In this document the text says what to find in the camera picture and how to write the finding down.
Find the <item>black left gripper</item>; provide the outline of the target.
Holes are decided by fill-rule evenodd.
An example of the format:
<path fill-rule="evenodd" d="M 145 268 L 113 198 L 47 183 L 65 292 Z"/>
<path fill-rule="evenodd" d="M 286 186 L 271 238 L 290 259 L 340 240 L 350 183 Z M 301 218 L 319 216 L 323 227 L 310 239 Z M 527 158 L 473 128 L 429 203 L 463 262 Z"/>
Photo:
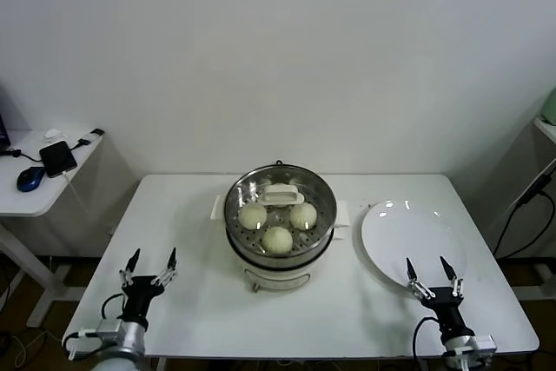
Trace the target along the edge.
<path fill-rule="evenodd" d="M 170 253 L 167 267 L 158 275 L 139 275 L 133 273 L 139 260 L 141 250 L 138 248 L 128 259 L 124 269 L 119 270 L 122 291 L 127 301 L 122 310 L 123 321 L 146 321 L 150 303 L 161 295 L 177 275 L 176 248 Z"/>

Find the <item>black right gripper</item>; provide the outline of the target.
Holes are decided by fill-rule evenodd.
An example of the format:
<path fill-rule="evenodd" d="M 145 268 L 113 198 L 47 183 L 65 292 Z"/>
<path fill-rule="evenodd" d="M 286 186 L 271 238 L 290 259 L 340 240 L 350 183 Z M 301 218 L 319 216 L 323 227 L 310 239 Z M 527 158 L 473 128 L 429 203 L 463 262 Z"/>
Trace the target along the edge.
<path fill-rule="evenodd" d="M 425 308 L 432 310 L 442 335 L 471 335 L 470 329 L 459 311 L 463 302 L 463 279 L 458 277 L 452 265 L 440 257 L 441 265 L 450 281 L 449 287 L 428 288 L 418 280 L 411 260 L 406 258 L 408 286 Z"/>

